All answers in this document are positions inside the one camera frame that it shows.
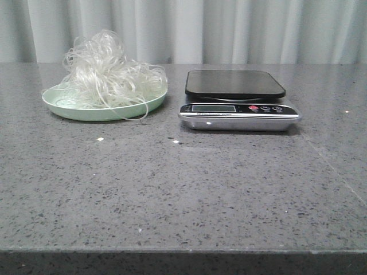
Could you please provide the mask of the light green round plate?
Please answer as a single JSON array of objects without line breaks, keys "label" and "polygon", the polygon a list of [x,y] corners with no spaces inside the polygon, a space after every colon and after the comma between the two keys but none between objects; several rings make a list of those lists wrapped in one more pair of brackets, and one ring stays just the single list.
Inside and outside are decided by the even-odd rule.
[{"label": "light green round plate", "polygon": [[54,114],[77,121],[139,120],[157,109],[167,94],[167,84],[158,89],[158,94],[133,105],[118,107],[91,107],[76,98],[77,88],[68,83],[58,84],[42,93],[42,99]]}]

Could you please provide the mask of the white pleated curtain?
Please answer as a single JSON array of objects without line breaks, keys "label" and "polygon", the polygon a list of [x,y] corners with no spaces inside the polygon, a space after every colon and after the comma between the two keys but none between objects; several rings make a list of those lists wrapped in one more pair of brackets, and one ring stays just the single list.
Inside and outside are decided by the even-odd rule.
[{"label": "white pleated curtain", "polygon": [[151,63],[366,63],[365,1],[2,1],[1,61],[59,62],[103,29]]}]

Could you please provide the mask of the black silver kitchen scale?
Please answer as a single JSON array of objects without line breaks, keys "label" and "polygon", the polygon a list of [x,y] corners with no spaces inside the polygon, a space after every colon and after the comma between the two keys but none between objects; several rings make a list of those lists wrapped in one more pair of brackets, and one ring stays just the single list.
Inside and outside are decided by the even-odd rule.
[{"label": "black silver kitchen scale", "polygon": [[191,70],[179,118],[190,129],[282,132],[302,115],[285,89],[260,70]]}]

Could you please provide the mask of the white translucent vermicelli bundle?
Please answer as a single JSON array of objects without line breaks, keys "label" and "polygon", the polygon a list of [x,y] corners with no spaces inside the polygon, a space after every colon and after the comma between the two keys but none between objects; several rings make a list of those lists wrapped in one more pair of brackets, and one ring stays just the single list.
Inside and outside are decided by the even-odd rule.
[{"label": "white translucent vermicelli bundle", "polygon": [[167,84],[159,65],[129,60],[118,35],[102,30],[91,38],[77,37],[65,53],[68,74],[60,82],[77,88],[76,98],[91,107],[133,105],[158,94]]}]

